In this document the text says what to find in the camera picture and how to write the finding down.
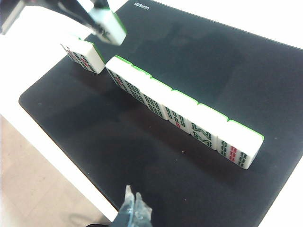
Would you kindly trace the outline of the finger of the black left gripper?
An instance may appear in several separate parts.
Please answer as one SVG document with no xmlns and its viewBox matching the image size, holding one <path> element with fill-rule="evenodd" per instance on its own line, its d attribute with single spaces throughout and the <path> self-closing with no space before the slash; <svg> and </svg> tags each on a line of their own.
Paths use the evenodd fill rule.
<svg viewBox="0 0 303 227">
<path fill-rule="evenodd" d="M 93 8 L 110 10 L 107 0 L 93 0 Z"/>
<path fill-rule="evenodd" d="M 77 0 L 58 0 L 55 5 L 61 13 L 91 29 L 101 41 L 114 43 L 114 13 L 111 9 L 87 11 Z"/>
</svg>

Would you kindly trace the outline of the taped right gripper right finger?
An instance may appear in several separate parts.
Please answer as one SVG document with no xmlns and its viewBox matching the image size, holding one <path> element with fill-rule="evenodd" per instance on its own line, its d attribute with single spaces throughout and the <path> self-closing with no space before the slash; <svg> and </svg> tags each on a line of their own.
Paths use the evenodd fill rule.
<svg viewBox="0 0 303 227">
<path fill-rule="evenodd" d="M 139 192 L 136 193 L 134 204 L 134 226 L 151 227 L 152 208 L 150 208 L 142 199 Z"/>
</svg>

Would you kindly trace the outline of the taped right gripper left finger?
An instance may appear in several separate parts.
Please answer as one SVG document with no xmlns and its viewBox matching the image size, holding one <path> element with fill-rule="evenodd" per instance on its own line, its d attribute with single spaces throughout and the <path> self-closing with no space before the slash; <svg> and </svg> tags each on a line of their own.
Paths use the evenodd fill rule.
<svg viewBox="0 0 303 227">
<path fill-rule="evenodd" d="M 136 198 L 131 186 L 125 187 L 125 199 L 117 216 L 111 223 L 112 227 L 135 227 L 135 202 Z"/>
</svg>

